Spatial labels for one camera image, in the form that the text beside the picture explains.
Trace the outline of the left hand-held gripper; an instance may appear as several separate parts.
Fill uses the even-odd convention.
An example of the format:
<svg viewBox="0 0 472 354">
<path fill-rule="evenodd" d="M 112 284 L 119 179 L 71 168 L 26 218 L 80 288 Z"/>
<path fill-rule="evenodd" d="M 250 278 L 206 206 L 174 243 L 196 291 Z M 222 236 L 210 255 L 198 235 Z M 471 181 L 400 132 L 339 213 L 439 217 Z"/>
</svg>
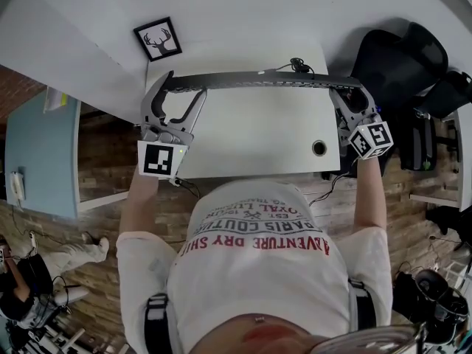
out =
<svg viewBox="0 0 472 354">
<path fill-rule="evenodd" d="M 191 134 L 207 98 L 200 90 L 181 118 L 161 125 L 166 113 L 162 106 L 167 96 L 168 80 L 174 71 L 161 76 L 146 93 L 140 108 L 142 139 L 137 142 L 138 170 L 141 176 L 175 179 L 194 136 Z"/>
</svg>

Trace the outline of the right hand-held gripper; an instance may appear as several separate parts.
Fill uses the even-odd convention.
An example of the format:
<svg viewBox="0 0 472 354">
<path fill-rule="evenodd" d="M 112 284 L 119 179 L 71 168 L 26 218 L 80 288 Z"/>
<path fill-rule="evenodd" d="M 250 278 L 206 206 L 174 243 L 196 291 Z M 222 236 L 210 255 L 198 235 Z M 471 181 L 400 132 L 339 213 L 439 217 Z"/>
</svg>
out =
<svg viewBox="0 0 472 354">
<path fill-rule="evenodd" d="M 365 87 L 330 88 L 329 96 L 337 115 L 341 147 L 353 149 L 362 160 L 382 156 L 392 147 L 389 126 L 376 111 L 375 101 Z M 349 128 L 352 113 L 361 114 L 361 119 L 354 120 L 353 128 Z"/>
</svg>

